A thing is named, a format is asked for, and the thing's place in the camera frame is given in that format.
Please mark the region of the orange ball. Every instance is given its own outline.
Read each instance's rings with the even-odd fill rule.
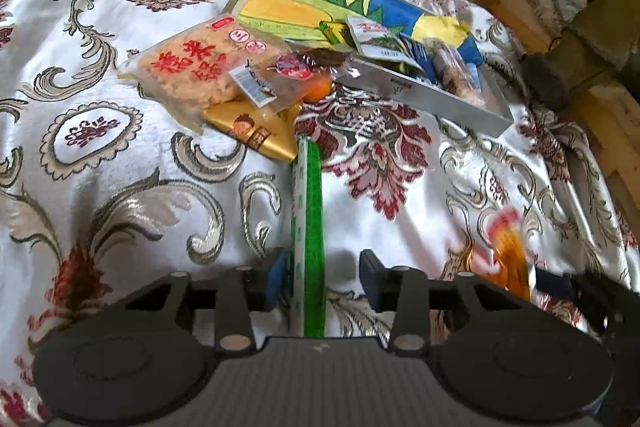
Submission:
[[[331,93],[333,81],[328,73],[318,73],[313,79],[316,85],[309,91],[303,99],[306,103],[320,102],[324,97]]]

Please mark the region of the painting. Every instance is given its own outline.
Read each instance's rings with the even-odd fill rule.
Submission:
[[[230,5],[226,10],[253,28],[316,46],[343,42],[344,19],[349,15],[365,16],[418,42],[441,33],[446,24],[449,33],[455,33],[453,38],[444,36],[446,41],[458,46],[466,38],[454,18],[427,14],[402,0],[232,0]]]

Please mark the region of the barcode label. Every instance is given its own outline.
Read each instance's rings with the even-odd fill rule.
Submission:
[[[273,86],[261,78],[249,63],[238,66],[229,71],[229,74],[256,107],[264,107],[276,100],[277,96]]]

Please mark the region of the black object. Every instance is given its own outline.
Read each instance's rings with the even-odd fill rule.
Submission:
[[[640,403],[640,297],[608,279],[538,272],[539,288],[574,300],[603,346],[472,273],[429,280],[365,250],[372,308],[396,311],[388,348],[270,338],[258,351],[249,311],[276,305],[287,257],[215,281],[167,276],[47,341],[33,376],[50,427],[597,427],[596,415],[616,422]],[[212,347],[190,335],[202,308],[216,309]],[[430,343],[433,309],[454,330],[440,346]]]

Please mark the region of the wooden bed frame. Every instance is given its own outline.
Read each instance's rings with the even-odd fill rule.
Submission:
[[[470,0],[512,28],[526,51],[546,52],[551,38],[526,0]],[[591,149],[629,225],[640,233],[640,105],[620,84],[596,86],[564,115],[590,137]]]

